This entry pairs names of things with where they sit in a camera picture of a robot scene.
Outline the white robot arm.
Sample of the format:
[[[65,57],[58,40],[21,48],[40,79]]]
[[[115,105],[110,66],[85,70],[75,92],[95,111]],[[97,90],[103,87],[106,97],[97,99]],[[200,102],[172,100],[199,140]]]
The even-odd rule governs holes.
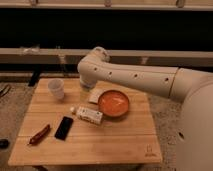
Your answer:
[[[102,47],[77,66],[80,84],[106,81],[182,104],[176,145],[177,171],[213,171],[213,73],[178,67],[118,65]]]

